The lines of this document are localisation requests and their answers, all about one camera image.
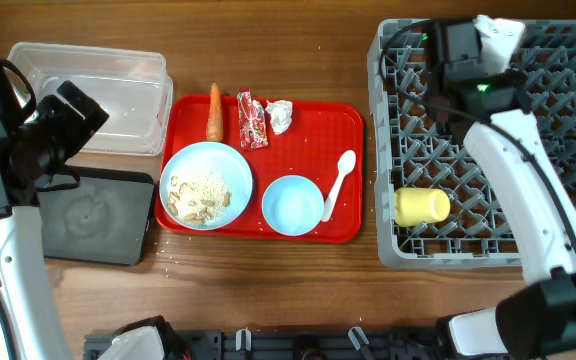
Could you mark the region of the light blue bowl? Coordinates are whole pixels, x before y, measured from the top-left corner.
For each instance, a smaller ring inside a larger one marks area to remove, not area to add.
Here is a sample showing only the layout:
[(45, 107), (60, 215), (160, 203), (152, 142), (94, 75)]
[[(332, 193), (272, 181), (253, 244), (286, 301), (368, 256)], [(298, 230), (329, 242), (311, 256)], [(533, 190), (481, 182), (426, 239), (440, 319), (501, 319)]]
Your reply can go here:
[(297, 237), (312, 231), (320, 223), (324, 199), (310, 179), (286, 175), (266, 188), (261, 207), (264, 220), (272, 230)]

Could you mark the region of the yellow plastic cup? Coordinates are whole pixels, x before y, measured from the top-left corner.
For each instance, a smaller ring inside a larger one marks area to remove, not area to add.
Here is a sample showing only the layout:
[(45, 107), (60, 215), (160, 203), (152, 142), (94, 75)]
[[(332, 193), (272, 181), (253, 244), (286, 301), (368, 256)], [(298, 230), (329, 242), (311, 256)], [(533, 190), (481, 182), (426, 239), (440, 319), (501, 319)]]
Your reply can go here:
[(451, 209), (447, 193), (435, 188), (399, 188), (394, 201), (395, 222), (402, 227), (444, 221)]

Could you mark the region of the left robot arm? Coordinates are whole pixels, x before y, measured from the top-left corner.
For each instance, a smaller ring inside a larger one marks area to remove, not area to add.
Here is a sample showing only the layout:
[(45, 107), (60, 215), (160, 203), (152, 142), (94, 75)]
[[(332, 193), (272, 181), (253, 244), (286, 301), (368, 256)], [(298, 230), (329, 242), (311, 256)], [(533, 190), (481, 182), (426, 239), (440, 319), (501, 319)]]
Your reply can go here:
[(0, 359), (69, 359), (44, 263), (38, 195), (108, 115), (70, 81), (20, 103), (0, 59)]

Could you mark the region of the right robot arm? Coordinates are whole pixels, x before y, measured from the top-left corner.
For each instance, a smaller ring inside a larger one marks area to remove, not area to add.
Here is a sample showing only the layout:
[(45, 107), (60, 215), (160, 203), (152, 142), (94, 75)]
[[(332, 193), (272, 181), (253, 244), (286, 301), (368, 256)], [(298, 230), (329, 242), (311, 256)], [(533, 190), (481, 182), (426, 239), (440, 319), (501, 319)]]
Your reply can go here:
[(426, 28), (428, 109), (488, 180), (519, 250), (525, 287), (496, 306), (451, 316), (461, 358), (543, 358), (576, 349), (576, 209), (544, 149), (521, 73), (524, 25), (434, 20)]

